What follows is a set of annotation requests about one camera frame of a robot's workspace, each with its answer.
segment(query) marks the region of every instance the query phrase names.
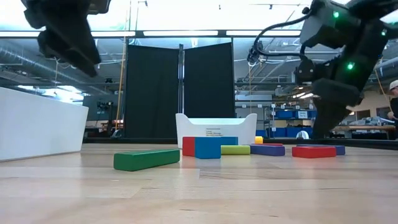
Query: green block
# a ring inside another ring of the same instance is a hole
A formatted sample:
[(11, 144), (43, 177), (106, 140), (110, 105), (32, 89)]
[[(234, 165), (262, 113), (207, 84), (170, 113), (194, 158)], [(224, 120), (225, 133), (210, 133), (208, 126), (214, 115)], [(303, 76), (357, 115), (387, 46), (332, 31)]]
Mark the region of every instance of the green block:
[(113, 168), (123, 171), (137, 171), (179, 161), (179, 149), (120, 152), (113, 155)]
[(250, 155), (250, 146), (221, 146), (221, 155)]

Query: red block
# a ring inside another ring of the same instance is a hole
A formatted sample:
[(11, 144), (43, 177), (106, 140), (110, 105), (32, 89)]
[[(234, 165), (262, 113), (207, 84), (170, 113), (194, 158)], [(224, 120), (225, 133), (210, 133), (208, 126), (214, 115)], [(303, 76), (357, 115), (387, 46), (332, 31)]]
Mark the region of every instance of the red block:
[(260, 145), (264, 145), (264, 146), (283, 146), (282, 143), (262, 143)]
[(182, 137), (182, 155), (195, 156), (195, 137)]
[(297, 146), (292, 148), (293, 157), (301, 157), (307, 159), (336, 157), (335, 147), (304, 147)]

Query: person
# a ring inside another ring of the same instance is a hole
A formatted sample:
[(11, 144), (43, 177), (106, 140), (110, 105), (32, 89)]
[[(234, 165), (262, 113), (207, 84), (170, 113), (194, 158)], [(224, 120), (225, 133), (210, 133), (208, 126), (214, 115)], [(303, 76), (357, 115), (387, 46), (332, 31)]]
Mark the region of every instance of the person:
[(396, 139), (398, 139), (398, 80), (390, 83), (390, 93), (394, 96), (390, 101), (391, 111), (387, 114), (388, 118), (395, 121)]

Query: black curtain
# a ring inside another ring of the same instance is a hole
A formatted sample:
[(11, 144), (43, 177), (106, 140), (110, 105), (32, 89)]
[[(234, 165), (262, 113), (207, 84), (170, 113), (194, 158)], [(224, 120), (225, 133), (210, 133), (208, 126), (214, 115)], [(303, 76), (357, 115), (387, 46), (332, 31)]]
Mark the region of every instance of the black curtain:
[(184, 113), (189, 118), (234, 118), (232, 43), (185, 50)]
[(128, 46), (126, 138), (176, 138), (178, 50)]

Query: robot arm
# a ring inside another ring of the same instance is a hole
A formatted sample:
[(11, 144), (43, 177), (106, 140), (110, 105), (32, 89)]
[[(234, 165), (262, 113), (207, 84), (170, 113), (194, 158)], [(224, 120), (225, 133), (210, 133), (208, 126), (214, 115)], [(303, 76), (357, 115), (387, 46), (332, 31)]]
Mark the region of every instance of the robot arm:
[(45, 27), (37, 41), (47, 58), (70, 63), (91, 77), (94, 65), (101, 62), (90, 26), (89, 14), (108, 12), (110, 0), (21, 0), (25, 18), (31, 27)]
[[(300, 35), (302, 61), (294, 73), (299, 85), (311, 82), (313, 94), (319, 96), (314, 98), (318, 113), (313, 138), (322, 138), (346, 118), (350, 113), (347, 106), (360, 104), (361, 92), (387, 41), (398, 37), (398, 28), (380, 20), (396, 9), (398, 1), (352, 0), (342, 5), (313, 0), (305, 11)], [(333, 49), (343, 47), (343, 51), (326, 63), (316, 64), (304, 56), (305, 48), (317, 44)], [(260, 49), (254, 47), (252, 51), (258, 53)]]

